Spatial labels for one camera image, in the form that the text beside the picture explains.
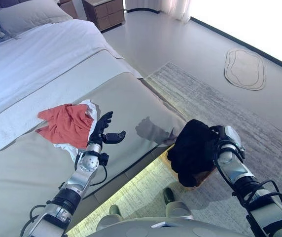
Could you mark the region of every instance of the gray floor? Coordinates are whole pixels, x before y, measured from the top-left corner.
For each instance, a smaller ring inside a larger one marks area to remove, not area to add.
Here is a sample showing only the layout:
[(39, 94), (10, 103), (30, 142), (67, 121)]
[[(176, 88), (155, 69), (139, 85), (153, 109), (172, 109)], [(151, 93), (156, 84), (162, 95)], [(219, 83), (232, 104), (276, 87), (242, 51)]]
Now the gray floor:
[(104, 33), (108, 43), (144, 77), (171, 61), (282, 131), (282, 67), (264, 59), (261, 91), (231, 85), (224, 77), (226, 52), (243, 48), (197, 23), (183, 24), (164, 13), (125, 14), (126, 23)]

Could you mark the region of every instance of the nightstand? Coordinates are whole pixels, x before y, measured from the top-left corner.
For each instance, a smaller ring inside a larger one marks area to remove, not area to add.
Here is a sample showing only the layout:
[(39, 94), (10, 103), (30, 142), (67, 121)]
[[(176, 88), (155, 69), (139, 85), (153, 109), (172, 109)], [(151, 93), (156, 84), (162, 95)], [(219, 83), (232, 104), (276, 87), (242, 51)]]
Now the nightstand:
[(88, 21), (100, 30), (121, 24), (124, 20), (122, 0), (82, 0)]

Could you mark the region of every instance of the black garment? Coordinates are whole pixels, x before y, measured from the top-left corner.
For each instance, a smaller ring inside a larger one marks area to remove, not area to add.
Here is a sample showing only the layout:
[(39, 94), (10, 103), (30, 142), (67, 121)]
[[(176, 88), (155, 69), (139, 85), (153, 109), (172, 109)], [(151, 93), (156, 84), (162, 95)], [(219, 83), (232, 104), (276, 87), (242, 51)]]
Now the black garment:
[(196, 186), (194, 174), (212, 170), (212, 141), (217, 139), (218, 134), (201, 121), (193, 119), (186, 124), (167, 155), (181, 184)]

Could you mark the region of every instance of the bed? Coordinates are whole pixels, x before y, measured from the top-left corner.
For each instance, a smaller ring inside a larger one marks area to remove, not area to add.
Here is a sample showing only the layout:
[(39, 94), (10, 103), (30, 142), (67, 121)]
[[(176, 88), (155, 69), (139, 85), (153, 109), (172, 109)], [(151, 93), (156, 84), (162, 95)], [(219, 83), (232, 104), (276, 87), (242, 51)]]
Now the bed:
[[(73, 172), (70, 154), (35, 132), (46, 125), (38, 112), (90, 99), (98, 117), (114, 111), (107, 132), (127, 132), (120, 144), (103, 147), (108, 177), (89, 189), (70, 227), (161, 154), (185, 125), (93, 23), (61, 11), (70, 3), (0, 0), (0, 236), (19, 236), (29, 210), (52, 199)], [(99, 169), (93, 182), (104, 175)]]

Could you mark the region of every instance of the white duvet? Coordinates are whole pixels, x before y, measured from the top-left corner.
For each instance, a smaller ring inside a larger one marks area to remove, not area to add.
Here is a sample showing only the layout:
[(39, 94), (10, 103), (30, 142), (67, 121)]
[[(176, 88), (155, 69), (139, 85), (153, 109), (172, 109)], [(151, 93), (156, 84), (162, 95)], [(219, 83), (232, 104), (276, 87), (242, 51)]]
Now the white duvet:
[(0, 112), (91, 55), (121, 56), (92, 22), (46, 24), (0, 44)]
[(38, 125), (39, 111), (123, 72), (141, 77), (88, 21), (46, 24), (0, 43), (0, 149)]

